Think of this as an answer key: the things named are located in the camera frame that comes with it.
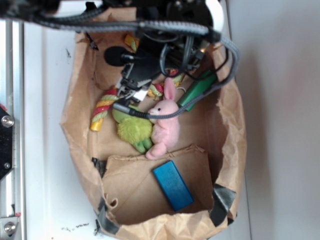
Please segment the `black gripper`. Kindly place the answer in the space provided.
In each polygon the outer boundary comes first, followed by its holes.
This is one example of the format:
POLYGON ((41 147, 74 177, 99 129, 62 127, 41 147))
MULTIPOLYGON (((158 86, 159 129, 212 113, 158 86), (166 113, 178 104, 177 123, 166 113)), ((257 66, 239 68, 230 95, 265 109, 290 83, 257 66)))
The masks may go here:
POLYGON ((122 46, 108 47, 104 52, 107 64, 123 67, 122 77, 115 87, 119 98, 142 102, 148 94, 151 81, 160 74, 168 77, 170 70, 184 74, 200 66, 208 48, 208 42, 195 36, 169 34, 162 37, 144 35, 136 52, 122 46), (133 90, 129 87, 142 87, 133 90))

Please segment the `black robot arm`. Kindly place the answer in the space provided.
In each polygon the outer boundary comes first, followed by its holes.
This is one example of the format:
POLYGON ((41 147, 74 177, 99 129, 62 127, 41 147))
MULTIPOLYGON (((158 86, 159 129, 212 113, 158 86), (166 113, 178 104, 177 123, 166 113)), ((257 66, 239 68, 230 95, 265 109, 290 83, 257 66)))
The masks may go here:
POLYGON ((221 39, 224 13, 217 0, 103 0, 78 15, 55 17, 58 0, 3 0, 0 16, 75 32, 133 32, 136 53, 109 47, 105 61, 123 67, 119 81, 124 105, 142 101, 159 75, 197 69, 209 44, 221 39))

